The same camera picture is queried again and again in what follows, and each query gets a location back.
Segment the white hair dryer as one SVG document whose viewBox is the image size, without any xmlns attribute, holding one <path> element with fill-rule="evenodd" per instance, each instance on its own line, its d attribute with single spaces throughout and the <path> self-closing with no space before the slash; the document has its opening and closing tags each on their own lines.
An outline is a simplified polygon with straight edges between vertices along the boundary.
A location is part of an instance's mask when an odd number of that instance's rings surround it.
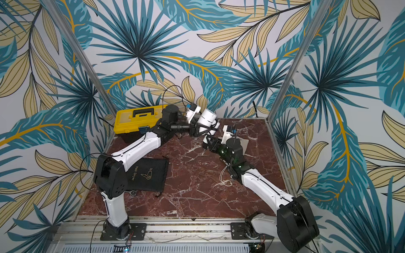
<svg viewBox="0 0 405 253">
<path fill-rule="evenodd" d="M 203 139 L 202 145 L 207 146 L 208 145 L 207 136 L 214 136 L 220 126 L 220 123 L 217 121 L 217 115 L 213 113 L 211 110 L 205 109 L 201 114 L 200 118 L 198 119 L 197 123 L 212 126 L 212 130 L 208 134 L 204 135 L 205 137 Z"/>
</svg>

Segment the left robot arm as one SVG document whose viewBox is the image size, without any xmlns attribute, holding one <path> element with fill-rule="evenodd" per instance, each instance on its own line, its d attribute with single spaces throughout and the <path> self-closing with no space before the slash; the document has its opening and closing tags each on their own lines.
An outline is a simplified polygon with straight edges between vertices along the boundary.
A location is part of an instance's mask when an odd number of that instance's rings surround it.
<svg viewBox="0 0 405 253">
<path fill-rule="evenodd" d="M 148 153 L 168 142 L 175 133 L 187 132 L 191 137 L 214 135 L 218 128 L 217 115 L 205 109 L 200 116 L 200 107 L 192 104 L 186 107 L 185 117 L 179 108 L 168 105 L 162 109 L 157 123 L 145 134 L 127 147 L 111 154 L 101 154 L 93 182 L 100 190 L 107 209 L 104 231 L 112 237 L 124 240 L 130 235 L 130 221 L 125 209 L 124 192 L 128 185 L 126 173 L 136 162 Z"/>
</svg>

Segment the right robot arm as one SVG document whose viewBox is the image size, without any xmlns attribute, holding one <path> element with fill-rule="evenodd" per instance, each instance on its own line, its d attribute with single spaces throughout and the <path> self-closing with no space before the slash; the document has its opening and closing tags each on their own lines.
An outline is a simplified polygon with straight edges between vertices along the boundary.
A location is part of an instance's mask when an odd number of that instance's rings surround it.
<svg viewBox="0 0 405 253">
<path fill-rule="evenodd" d="M 267 180 L 243 154 L 240 140 L 208 137 L 206 149 L 226 163 L 231 177 L 258 195 L 276 214 L 257 214 L 248 219 L 255 234 L 278 238 L 286 249 L 296 253 L 312 242 L 320 231 L 309 202 L 293 197 Z"/>
</svg>

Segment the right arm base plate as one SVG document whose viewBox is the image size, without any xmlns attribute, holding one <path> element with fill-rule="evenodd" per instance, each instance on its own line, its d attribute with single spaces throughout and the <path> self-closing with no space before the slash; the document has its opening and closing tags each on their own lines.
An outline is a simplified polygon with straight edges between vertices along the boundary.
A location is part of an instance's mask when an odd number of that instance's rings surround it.
<svg viewBox="0 0 405 253">
<path fill-rule="evenodd" d="M 269 222 L 232 222 L 231 236 L 233 240 L 256 240 L 262 235 L 277 237 L 276 226 Z"/>
</svg>

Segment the beige drawstring bag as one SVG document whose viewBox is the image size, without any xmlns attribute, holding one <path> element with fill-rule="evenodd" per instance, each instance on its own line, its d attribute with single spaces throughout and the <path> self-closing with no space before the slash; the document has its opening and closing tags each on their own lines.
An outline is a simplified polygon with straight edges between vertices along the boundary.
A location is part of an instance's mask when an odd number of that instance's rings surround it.
<svg viewBox="0 0 405 253">
<path fill-rule="evenodd" d="M 252 168 L 245 159 L 245 149 L 248 140 L 236 138 L 227 140 L 226 144 L 221 144 L 217 150 L 220 158 L 226 163 L 226 171 L 233 180 L 242 184 L 242 175 Z"/>
</svg>

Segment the black drawstring bag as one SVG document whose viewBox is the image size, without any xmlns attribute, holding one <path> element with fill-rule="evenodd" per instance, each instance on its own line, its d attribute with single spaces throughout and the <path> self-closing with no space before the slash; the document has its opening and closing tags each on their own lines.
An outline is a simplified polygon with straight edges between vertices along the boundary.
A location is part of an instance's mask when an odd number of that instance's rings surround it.
<svg viewBox="0 0 405 253">
<path fill-rule="evenodd" d="M 163 192 L 169 167 L 168 159 L 142 158 L 126 172 L 126 191 Z"/>
</svg>

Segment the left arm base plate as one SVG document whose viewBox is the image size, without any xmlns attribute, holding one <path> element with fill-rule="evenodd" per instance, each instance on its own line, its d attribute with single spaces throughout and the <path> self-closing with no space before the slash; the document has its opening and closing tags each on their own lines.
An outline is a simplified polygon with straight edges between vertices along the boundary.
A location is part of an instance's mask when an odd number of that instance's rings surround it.
<svg viewBox="0 0 405 253">
<path fill-rule="evenodd" d="M 123 223 L 120 227 L 114 227 L 108 221 L 103 225 L 100 237 L 101 241 L 143 241 L 146 233 L 146 223 Z"/>
</svg>

